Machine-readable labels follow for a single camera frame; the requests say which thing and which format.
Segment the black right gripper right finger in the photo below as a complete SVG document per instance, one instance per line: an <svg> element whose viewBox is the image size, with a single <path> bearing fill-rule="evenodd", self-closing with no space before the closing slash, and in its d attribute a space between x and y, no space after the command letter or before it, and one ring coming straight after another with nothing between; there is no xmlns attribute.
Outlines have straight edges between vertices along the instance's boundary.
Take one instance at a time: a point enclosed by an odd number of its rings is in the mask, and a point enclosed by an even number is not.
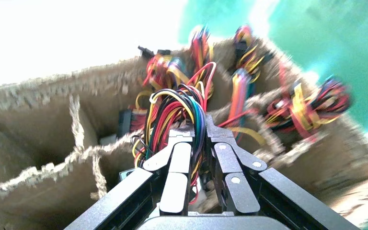
<svg viewBox="0 0 368 230"><path fill-rule="evenodd" d="M219 204L253 229L354 230L356 226L238 146L233 133L206 117L206 150Z"/></svg>

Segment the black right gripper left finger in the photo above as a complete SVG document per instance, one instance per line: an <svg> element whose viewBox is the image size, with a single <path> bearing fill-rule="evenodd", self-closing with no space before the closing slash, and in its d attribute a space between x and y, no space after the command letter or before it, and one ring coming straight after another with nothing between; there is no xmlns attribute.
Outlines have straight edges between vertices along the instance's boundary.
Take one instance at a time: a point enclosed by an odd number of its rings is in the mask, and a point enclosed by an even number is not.
<svg viewBox="0 0 368 230"><path fill-rule="evenodd" d="M159 216L187 216L194 130L170 131L168 145L131 171L110 192L71 222L68 230L145 230Z"/></svg>

